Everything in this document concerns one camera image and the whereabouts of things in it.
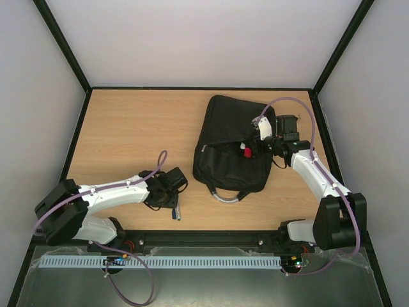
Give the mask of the pink highlighter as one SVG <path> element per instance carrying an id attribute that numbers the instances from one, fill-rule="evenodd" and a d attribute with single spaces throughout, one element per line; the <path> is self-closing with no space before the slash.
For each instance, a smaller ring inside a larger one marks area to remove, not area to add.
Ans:
<path id="1" fill-rule="evenodd" d="M 244 154 L 245 158 L 251 158 L 252 157 L 252 150 L 250 148 L 245 148 L 243 154 Z"/>

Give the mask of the black student bag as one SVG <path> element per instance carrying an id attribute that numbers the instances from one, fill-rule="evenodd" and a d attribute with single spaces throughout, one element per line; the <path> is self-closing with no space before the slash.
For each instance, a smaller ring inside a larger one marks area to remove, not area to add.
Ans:
<path id="1" fill-rule="evenodd" d="M 281 117 L 265 104 L 223 95 L 208 103 L 194 151 L 193 176 L 220 202 L 239 202 L 266 185 L 274 156 L 245 158 L 240 149 L 240 143 L 251 148 L 251 139 L 259 136 L 252 124 L 258 116 L 266 116 L 272 125 Z"/>

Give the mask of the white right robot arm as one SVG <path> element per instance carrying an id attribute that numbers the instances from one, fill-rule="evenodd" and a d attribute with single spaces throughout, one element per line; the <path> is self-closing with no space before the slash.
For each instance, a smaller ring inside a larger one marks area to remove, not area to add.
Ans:
<path id="1" fill-rule="evenodd" d="M 281 116 L 272 125 L 266 116 L 252 120 L 259 132 L 258 141 L 266 151 L 284 159 L 296 171 L 318 200 L 314 220 L 286 221 L 279 234 L 280 246 L 288 251 L 301 242 L 322 250 L 352 248 L 356 253 L 366 232 L 365 197 L 352 193 L 323 165 L 312 140 L 301 140 L 295 116 Z"/>

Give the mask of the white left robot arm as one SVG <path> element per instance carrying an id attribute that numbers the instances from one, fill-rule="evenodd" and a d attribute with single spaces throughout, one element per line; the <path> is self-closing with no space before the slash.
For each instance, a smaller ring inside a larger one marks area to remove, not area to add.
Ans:
<path id="1" fill-rule="evenodd" d="M 34 232 L 50 246 L 71 240 L 110 244 L 121 235 L 121 225 L 113 217 L 96 217 L 97 212 L 131 203 L 178 210 L 179 195 L 188 184 L 180 168 L 142 171 L 124 180 L 98 185 L 64 180 L 35 207 L 38 221 Z"/>

